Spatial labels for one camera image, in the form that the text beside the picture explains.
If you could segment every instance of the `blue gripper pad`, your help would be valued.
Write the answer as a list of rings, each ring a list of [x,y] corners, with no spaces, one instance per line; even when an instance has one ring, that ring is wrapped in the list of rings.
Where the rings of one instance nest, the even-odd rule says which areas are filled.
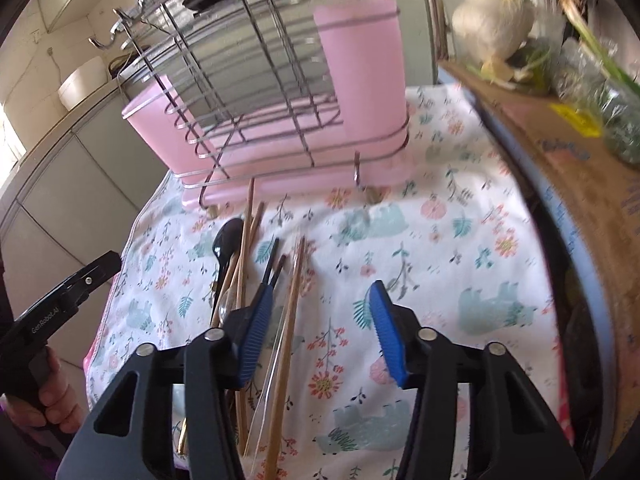
[[[273,287],[262,283],[250,306],[233,310],[226,318],[224,329],[231,338],[238,359],[239,388],[244,387],[254,374],[272,307]]]
[[[392,313],[393,309],[399,307],[392,303],[391,298],[386,293],[385,284],[380,280],[377,280],[369,287],[367,295],[369,297],[371,317],[376,327],[386,367],[398,386],[402,388],[409,373],[406,370],[404,341],[401,338],[399,327],[396,326]]]

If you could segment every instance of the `tablecloth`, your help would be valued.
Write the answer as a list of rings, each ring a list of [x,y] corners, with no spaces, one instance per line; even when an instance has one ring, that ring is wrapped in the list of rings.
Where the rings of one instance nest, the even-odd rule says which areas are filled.
[[[281,196],[268,203],[252,251],[248,296],[276,237],[291,253],[308,240],[296,319],[279,478],[395,478],[413,392],[386,370],[366,292],[383,280],[396,304],[455,343],[504,343],[551,410],[569,428],[561,347],[545,259],[510,168],[457,86],[411,88],[408,149],[414,177],[369,205],[355,189]],[[181,206],[180,182],[167,174],[146,204],[123,253],[87,359],[93,404],[143,342],[170,348],[208,326],[217,273],[212,241],[243,204],[213,219]],[[276,291],[282,311],[289,273]],[[262,389],[277,316],[248,400]],[[177,441],[182,413],[175,408]],[[464,478],[468,405],[458,399],[452,478]],[[260,459],[252,478],[261,479]]]

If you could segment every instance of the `yellow sticker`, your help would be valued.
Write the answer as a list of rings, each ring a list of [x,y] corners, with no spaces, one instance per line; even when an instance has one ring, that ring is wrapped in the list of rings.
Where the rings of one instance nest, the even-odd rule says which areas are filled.
[[[567,105],[549,105],[553,111],[573,126],[583,137],[600,137],[602,132],[593,118]]]

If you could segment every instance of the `black spoon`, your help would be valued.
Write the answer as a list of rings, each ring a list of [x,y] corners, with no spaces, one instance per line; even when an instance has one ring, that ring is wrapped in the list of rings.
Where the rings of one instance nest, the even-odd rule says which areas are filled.
[[[213,305],[218,302],[218,297],[222,290],[222,282],[225,281],[226,272],[229,270],[231,257],[240,250],[243,227],[244,222],[241,218],[232,218],[220,228],[213,240],[213,254],[218,259],[218,277]]]

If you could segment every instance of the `white container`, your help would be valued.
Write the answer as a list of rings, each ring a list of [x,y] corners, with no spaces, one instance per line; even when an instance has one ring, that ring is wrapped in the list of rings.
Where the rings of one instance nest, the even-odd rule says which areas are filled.
[[[65,108],[71,110],[108,81],[104,61],[96,56],[66,78],[58,89],[58,96]]]

